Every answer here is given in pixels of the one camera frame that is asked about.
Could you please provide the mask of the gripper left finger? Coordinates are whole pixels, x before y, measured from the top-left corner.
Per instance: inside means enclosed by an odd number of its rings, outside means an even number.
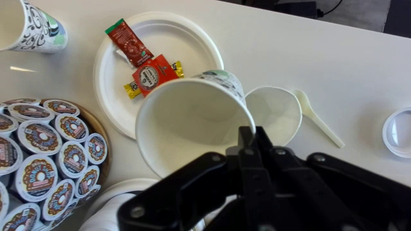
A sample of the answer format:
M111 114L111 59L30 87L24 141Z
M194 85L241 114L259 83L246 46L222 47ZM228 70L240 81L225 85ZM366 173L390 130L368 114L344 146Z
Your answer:
M263 127L240 127L229 155L207 152L125 202L119 231L189 231L223 207L204 231L279 231L278 202L262 162Z

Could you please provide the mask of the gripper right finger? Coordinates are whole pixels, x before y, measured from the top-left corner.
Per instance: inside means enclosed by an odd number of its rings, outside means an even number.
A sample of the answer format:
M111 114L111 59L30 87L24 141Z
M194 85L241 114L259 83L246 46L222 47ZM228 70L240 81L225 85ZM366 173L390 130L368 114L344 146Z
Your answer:
M411 231L411 187L325 153L303 160L274 146L263 127L256 138L276 197L290 202L304 231Z

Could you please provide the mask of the patterned paper cup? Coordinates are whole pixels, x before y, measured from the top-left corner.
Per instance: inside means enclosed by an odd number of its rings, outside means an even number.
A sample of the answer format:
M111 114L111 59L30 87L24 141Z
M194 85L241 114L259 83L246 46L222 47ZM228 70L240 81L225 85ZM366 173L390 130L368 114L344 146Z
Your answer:
M54 54L67 44L68 33L57 19L28 0L0 0L0 51Z
M165 178L204 153L236 146L240 127L256 133L242 83L231 72L208 70L150 92L138 110L135 137L148 167Z

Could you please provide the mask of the white plastic lid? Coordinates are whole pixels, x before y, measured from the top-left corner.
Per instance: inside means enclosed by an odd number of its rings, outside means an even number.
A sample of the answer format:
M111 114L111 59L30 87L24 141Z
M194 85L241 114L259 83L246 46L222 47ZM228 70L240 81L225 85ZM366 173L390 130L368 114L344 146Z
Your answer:
M390 152L411 159L411 107L397 110L386 119L382 139Z

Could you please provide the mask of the white plastic spoon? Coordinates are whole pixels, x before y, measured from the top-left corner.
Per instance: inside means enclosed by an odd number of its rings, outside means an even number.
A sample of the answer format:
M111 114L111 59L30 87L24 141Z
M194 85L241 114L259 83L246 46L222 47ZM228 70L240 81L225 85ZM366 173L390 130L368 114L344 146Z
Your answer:
M294 90L294 95L300 103L302 114L312 122L333 142L338 148L345 146L344 142L324 123L323 120L314 112L308 96L301 90Z

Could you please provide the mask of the stack of white lids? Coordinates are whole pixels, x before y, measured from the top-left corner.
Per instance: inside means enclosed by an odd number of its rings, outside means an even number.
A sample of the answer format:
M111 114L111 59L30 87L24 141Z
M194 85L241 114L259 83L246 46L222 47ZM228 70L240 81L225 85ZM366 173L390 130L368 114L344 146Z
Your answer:
M119 231L117 213L120 206L157 182L156 179L135 178L109 187L91 205L78 231Z

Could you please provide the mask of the white paper bowl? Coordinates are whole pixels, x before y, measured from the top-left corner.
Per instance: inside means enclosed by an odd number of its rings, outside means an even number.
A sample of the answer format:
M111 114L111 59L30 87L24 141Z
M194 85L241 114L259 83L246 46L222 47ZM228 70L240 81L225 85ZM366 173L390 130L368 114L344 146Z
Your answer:
M302 108L290 91L261 86L249 91L245 101L256 126L261 126L274 146L286 146L302 123Z

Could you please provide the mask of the wooden bowl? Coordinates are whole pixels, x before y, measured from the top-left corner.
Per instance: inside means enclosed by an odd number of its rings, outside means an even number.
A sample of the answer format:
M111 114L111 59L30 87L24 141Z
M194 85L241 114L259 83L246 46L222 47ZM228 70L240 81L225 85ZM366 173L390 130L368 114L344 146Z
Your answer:
M94 165L98 167L98 179L96 183L102 185L109 173L110 156L107 155L109 147L105 130L99 121L83 107L78 107L80 117L74 114L56 114L52 108L48 108L49 103L43 99L41 105L50 111L54 117L50 123L57 134L64 141L65 147L59 152L56 164L60 166L63 174L70 177L71 172L79 179L80 174L85 174L87 167ZM84 163L74 164L74 153L71 153L73 144L77 143L81 149L80 153L84 158L79 157L78 161Z

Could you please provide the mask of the yellow packet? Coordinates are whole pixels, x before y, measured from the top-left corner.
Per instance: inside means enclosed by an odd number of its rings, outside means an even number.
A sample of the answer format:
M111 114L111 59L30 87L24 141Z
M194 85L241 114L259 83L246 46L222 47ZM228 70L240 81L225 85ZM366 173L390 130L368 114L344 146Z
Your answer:
M176 61L173 64L171 64L171 68L174 70L178 78L184 78L183 67L180 61ZM124 85L124 88L129 98L135 98L136 96L141 94L141 91L138 89L138 85L135 81L132 81L131 83Z

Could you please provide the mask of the red square packet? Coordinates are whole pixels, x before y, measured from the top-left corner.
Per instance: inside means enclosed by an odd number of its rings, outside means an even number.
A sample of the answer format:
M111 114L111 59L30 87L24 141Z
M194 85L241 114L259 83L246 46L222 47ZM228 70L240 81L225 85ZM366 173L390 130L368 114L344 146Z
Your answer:
M132 77L143 98L163 83L184 77L180 61L170 64L163 54L142 64Z

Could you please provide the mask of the small white packet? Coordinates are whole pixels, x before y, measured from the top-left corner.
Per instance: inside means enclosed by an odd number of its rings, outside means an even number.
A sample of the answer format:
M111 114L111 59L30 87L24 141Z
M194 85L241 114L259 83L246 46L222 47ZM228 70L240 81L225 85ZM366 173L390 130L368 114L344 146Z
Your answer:
M132 69L135 69L135 66L130 62L130 60L128 59L128 57L124 54L124 52L120 49L116 50L116 53L122 57L123 60L125 60L125 62L129 65L129 67L131 67Z

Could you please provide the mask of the heap of coffee pods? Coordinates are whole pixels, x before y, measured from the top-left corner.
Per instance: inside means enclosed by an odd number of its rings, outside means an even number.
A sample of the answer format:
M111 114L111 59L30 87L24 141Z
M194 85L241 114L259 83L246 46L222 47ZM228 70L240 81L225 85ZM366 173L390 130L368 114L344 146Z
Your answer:
M51 231L96 196L98 167L87 167L79 179L57 165L64 141L50 123L54 117L42 99L0 102L0 231ZM56 114L80 117L78 104L46 99ZM74 164L84 158L73 144Z

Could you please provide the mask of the white paper plate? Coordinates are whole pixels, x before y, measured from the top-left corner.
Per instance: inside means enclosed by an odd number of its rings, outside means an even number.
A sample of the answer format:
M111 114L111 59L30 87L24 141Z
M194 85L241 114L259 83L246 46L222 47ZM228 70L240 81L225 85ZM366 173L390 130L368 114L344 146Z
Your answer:
M170 64L180 61L186 77L224 69L214 41L200 26L183 16L145 12L125 22L155 57L164 55ZM135 119L143 97L130 99L127 96L124 85L133 81L135 68L117 50L112 40L105 37L94 62L94 92L111 124L121 134L135 139Z

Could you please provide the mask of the red sauce packet green end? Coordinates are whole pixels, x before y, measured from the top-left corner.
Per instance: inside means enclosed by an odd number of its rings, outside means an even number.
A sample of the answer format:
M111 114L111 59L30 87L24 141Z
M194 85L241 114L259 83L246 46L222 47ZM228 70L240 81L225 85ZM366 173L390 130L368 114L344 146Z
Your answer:
M120 19L115 24L105 30L105 33L114 44L125 54L128 61L136 68L140 67L154 55L137 37L135 32L125 22Z

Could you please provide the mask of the black power brick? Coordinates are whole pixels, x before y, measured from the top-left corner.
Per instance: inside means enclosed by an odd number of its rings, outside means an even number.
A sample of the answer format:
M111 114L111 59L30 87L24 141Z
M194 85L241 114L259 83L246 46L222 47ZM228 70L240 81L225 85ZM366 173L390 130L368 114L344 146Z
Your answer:
M315 1L276 4L273 11L311 19L316 18L319 12Z

